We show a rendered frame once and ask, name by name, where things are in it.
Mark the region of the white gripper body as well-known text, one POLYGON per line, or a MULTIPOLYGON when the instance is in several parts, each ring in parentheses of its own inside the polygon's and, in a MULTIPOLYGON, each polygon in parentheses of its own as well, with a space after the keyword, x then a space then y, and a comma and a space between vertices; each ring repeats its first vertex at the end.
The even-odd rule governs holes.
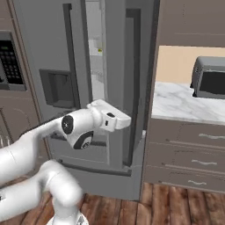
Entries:
POLYGON ((103 99, 91 102, 87 108, 94 117, 94 124, 100 129, 123 129, 131 124, 131 118, 128 115, 103 99))

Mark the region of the plain grey fridge door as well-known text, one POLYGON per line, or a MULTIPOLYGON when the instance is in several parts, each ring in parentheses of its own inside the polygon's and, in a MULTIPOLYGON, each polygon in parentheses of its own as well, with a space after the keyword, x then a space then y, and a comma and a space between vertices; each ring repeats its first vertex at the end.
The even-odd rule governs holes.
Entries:
POLYGON ((126 9, 141 10, 140 97, 136 128, 144 129, 149 51, 158 0, 103 0, 104 73, 106 100, 124 109, 126 9))

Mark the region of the grey fridge freezer drawer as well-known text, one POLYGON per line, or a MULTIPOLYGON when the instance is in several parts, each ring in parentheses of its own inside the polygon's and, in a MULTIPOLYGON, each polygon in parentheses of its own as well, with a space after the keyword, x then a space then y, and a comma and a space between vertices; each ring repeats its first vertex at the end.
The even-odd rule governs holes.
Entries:
POLYGON ((87 193, 123 200, 138 200, 140 198, 142 182, 142 164, 144 153, 145 133, 136 128, 137 146, 130 166, 123 163, 125 130, 113 133, 96 132, 91 145, 82 150, 72 149, 65 138, 59 134, 52 134, 47 140, 52 157, 87 168, 107 171, 132 171, 131 177, 99 174, 79 171, 65 167, 79 182, 87 193))

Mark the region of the grey steel fridge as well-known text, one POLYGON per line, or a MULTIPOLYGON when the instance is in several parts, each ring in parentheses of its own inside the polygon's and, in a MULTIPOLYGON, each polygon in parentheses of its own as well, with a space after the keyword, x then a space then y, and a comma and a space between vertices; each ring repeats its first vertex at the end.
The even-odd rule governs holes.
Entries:
MULTIPOLYGON (((85 9, 87 19, 88 47, 91 65, 92 101, 96 99, 103 99, 107 103, 109 103, 106 100, 105 96, 103 0, 85 0, 85 9)), ((156 28, 154 26, 154 29, 152 31, 152 39, 155 30, 156 28)), ((153 47, 150 42, 149 60, 152 56, 152 49, 153 47)), ((146 103, 148 107, 145 110, 145 121, 143 129, 144 132, 147 128, 147 120, 148 120, 148 109, 149 109, 148 92, 146 95, 146 103)))

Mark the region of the grey fridge door with dispenser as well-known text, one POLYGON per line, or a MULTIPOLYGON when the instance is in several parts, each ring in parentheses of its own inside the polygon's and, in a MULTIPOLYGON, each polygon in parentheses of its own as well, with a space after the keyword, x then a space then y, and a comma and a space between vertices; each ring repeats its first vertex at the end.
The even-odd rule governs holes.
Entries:
POLYGON ((71 4, 81 108, 92 101, 85 0, 13 0, 42 119, 74 110, 63 4, 71 4))

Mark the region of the brown drawer front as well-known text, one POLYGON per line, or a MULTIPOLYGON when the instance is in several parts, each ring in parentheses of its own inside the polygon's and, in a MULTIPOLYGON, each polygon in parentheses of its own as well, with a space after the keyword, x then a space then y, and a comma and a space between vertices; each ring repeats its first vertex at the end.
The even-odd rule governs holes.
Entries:
POLYGON ((200 124, 178 120, 152 119, 150 123, 150 137, 152 142, 183 143, 225 148, 225 140, 211 140, 199 137, 199 134, 225 136, 225 126, 200 124))
POLYGON ((204 192, 225 193, 224 176, 207 175, 192 171, 147 166, 144 173, 144 181, 151 184, 172 185, 204 192), (206 182, 207 185, 194 185, 192 183, 188 183, 188 180, 206 182))
POLYGON ((225 173, 225 153, 193 147, 151 143, 149 145, 147 165, 171 167, 190 171, 210 171, 225 173), (217 166, 204 166, 192 163, 193 159, 202 162, 217 162, 217 166))

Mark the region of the grey toaster oven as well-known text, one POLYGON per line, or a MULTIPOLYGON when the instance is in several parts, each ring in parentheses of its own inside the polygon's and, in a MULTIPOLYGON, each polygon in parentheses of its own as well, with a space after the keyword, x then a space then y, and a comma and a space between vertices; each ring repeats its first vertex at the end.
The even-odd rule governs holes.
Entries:
POLYGON ((225 99, 225 57, 198 56, 190 87, 195 98, 225 99))

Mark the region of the black and grey microwave oven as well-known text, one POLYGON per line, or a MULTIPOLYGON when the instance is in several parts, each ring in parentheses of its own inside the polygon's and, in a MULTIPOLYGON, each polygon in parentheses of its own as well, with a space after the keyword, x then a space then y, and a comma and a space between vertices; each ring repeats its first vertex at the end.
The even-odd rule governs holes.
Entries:
POLYGON ((0 31, 0 90, 26 91, 25 79, 10 31, 0 31))

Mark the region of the brown wall cupboard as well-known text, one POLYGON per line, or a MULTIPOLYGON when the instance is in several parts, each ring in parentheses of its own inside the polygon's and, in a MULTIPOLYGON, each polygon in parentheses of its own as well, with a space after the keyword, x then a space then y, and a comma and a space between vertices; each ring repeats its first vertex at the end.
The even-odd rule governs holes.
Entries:
POLYGON ((161 0, 159 44, 225 47, 225 0, 161 0))

